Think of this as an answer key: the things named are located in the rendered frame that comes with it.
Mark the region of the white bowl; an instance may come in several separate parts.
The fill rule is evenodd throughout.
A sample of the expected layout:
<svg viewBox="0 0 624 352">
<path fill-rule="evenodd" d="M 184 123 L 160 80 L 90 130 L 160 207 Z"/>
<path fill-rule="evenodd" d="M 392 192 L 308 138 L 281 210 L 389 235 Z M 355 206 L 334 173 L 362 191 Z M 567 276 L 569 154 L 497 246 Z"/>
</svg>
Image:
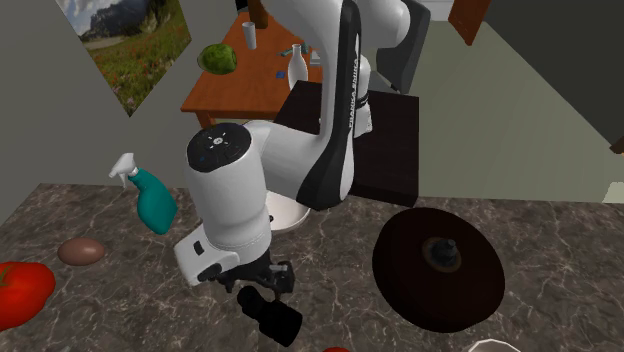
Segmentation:
<svg viewBox="0 0 624 352">
<path fill-rule="evenodd" d="M 299 227 L 308 217 L 310 208 L 280 194 L 268 191 L 266 206 L 273 234 L 285 233 Z"/>
</svg>

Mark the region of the dark round lid with knob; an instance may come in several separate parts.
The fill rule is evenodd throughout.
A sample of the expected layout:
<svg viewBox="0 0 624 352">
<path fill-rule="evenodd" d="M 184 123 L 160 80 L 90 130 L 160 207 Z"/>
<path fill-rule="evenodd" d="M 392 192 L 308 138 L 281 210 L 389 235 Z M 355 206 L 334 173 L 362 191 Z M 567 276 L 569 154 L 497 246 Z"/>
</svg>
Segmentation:
<svg viewBox="0 0 624 352">
<path fill-rule="evenodd" d="M 393 310 L 432 332 L 459 332 L 486 320 L 505 293 L 501 261 L 486 237 L 435 208 L 394 215 L 379 234 L 372 270 Z"/>
</svg>

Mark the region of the teal spray bottle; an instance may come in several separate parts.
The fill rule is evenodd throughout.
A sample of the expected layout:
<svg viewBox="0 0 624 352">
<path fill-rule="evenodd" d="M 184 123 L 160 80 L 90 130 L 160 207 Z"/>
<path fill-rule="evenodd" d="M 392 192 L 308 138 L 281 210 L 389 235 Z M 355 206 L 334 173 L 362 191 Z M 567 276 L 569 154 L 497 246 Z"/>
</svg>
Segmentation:
<svg viewBox="0 0 624 352">
<path fill-rule="evenodd" d="M 133 183 L 139 191 L 137 214 L 144 225 L 158 235 L 166 234 L 178 207 L 165 185 L 145 169 L 136 166 L 133 153 L 124 153 L 111 168 L 109 177 L 119 176 L 124 188 Z"/>
</svg>

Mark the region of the brown egg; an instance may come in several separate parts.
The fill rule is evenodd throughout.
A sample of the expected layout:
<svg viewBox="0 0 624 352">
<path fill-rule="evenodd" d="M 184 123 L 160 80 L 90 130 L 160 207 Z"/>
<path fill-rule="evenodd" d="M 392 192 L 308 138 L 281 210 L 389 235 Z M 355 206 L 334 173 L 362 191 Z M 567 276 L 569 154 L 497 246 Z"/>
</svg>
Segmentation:
<svg viewBox="0 0 624 352">
<path fill-rule="evenodd" d="M 57 250 L 58 258 L 71 266 L 91 265 L 102 259 L 104 255 L 104 246 L 87 237 L 68 239 Z"/>
</svg>

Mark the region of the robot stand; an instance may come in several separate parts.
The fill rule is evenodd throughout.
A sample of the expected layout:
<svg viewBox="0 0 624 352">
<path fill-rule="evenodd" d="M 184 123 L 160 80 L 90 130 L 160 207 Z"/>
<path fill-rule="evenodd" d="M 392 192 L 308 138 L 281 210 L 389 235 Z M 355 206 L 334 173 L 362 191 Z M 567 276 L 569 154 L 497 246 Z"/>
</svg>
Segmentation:
<svg viewBox="0 0 624 352">
<path fill-rule="evenodd" d="M 275 122 L 296 130 L 320 131 L 322 85 L 298 82 Z M 371 91 L 373 130 L 354 140 L 354 196 L 412 207 L 419 195 L 419 99 Z"/>
</svg>

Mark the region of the white round dish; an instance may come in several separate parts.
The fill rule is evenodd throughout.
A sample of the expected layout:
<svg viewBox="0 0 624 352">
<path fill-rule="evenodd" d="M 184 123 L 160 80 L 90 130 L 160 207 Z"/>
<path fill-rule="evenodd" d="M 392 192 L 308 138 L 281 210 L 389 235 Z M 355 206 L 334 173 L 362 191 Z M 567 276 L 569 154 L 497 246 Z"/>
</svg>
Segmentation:
<svg viewBox="0 0 624 352">
<path fill-rule="evenodd" d="M 465 347 L 461 352 L 521 352 L 513 345 L 497 339 L 484 339 L 476 341 Z"/>
</svg>

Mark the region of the orange wooden table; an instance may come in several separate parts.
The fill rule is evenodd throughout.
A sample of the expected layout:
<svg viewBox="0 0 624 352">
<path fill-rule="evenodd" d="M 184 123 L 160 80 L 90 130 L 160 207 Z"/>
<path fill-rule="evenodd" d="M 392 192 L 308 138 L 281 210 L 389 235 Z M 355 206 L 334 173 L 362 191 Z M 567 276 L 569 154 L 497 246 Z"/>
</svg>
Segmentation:
<svg viewBox="0 0 624 352">
<path fill-rule="evenodd" d="M 290 59 L 279 53 L 302 39 L 269 16 L 268 27 L 256 32 L 257 48 L 250 50 L 243 31 L 248 20 L 248 14 L 240 13 L 222 40 L 236 54 L 236 70 L 227 75 L 203 72 L 181 106 L 203 127 L 217 119 L 272 120 L 290 93 L 288 79 L 278 76 L 288 71 Z"/>
</svg>

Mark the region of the red tomato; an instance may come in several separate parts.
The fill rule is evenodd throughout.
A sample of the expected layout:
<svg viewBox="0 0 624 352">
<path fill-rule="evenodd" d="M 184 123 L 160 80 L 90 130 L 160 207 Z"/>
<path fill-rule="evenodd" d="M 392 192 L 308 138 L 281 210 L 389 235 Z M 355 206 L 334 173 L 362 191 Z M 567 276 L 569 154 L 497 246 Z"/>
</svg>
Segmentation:
<svg viewBox="0 0 624 352">
<path fill-rule="evenodd" d="M 35 317 L 55 290 L 53 272 L 37 262 L 0 263 L 0 332 Z"/>
</svg>

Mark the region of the brown wooden panel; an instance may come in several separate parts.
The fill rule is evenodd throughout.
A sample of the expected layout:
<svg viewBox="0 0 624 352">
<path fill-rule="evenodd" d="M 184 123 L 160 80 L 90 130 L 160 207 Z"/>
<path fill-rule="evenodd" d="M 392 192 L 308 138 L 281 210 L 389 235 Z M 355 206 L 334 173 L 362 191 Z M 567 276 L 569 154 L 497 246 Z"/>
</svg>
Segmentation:
<svg viewBox="0 0 624 352">
<path fill-rule="evenodd" d="M 454 0 L 448 22 L 465 44 L 471 46 L 492 0 Z"/>
</svg>

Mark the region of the landscape wall picture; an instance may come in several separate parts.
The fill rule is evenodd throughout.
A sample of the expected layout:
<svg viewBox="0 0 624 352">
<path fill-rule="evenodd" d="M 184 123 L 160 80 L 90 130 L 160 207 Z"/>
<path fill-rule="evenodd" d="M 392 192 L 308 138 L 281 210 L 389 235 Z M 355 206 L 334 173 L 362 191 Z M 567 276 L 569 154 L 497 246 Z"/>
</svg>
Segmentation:
<svg viewBox="0 0 624 352">
<path fill-rule="evenodd" d="M 55 0 L 133 115 L 191 42 L 180 0 Z"/>
</svg>

